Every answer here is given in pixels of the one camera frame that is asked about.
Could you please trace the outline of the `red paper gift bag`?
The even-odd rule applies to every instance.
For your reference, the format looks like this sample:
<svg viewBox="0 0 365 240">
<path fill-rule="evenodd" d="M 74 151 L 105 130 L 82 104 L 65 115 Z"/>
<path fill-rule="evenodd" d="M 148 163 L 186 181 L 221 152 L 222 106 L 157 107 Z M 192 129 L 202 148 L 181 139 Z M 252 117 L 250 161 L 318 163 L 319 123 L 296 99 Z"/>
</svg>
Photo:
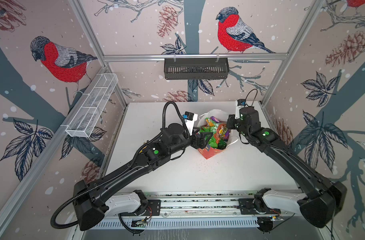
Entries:
<svg viewBox="0 0 365 240">
<path fill-rule="evenodd" d="M 205 149 L 199 149 L 200 154 L 208 160 L 215 155 L 224 152 L 232 144 L 235 144 L 239 138 L 233 135 L 230 130 L 229 139 L 227 142 L 220 139 L 218 127 L 221 123 L 226 123 L 229 114 L 225 111 L 214 109 L 198 117 L 197 127 L 203 132 L 212 132 L 213 137 L 210 139 Z"/>
</svg>

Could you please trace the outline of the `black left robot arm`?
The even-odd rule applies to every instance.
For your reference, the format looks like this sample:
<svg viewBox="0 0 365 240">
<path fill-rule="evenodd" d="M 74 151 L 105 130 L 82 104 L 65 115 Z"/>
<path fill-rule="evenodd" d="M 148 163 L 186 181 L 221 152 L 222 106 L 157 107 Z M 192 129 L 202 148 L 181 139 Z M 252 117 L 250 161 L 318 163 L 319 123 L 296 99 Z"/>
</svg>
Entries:
<svg viewBox="0 0 365 240">
<path fill-rule="evenodd" d="M 119 190 L 168 163 L 176 152 L 188 147 L 204 149 L 212 136 L 212 132 L 200 131 L 186 136 L 182 125 L 170 124 L 140 147 L 127 164 L 90 183 L 84 180 L 76 183 L 73 189 L 76 198 L 73 207 L 80 230 L 89 230 L 104 219 L 109 209 L 106 201 Z"/>
</svg>

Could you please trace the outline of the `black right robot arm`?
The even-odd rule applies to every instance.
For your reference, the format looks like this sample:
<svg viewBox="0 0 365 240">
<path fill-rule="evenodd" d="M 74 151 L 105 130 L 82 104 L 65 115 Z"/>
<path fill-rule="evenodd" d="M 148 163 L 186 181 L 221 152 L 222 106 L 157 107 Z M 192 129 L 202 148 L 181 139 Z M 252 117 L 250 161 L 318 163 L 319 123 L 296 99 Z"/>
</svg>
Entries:
<svg viewBox="0 0 365 240">
<path fill-rule="evenodd" d="M 229 115 L 227 128 L 236 130 L 248 143 L 278 163 L 299 185 L 302 194 L 278 192 L 264 188 L 254 195 L 254 207 L 260 213 L 279 209 L 302 215 L 310 224 L 324 228 L 332 222 L 345 201 L 347 188 L 332 182 L 292 153 L 272 129 L 261 127 L 259 113 L 254 107 Z"/>
</svg>

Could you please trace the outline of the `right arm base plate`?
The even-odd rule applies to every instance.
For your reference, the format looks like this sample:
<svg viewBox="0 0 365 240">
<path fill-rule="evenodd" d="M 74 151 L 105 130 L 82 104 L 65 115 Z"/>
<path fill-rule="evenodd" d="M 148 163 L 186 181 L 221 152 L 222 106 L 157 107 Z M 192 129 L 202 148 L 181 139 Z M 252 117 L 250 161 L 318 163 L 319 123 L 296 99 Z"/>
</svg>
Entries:
<svg viewBox="0 0 365 240">
<path fill-rule="evenodd" d="M 280 215 L 279 209 L 270 209 L 264 203 L 260 203 L 256 199 L 246 198 L 238 199 L 238 209 L 242 215 Z"/>
</svg>

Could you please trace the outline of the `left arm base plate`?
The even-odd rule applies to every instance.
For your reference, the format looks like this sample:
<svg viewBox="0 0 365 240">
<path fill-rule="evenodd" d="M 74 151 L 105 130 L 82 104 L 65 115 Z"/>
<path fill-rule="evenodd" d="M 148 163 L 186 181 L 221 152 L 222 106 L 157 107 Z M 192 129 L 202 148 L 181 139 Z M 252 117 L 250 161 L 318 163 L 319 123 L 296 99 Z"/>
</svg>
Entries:
<svg viewBox="0 0 365 240">
<path fill-rule="evenodd" d="M 159 216 L 161 210 L 161 200 L 148 200 L 147 205 L 141 205 L 135 212 L 135 216 Z"/>
</svg>

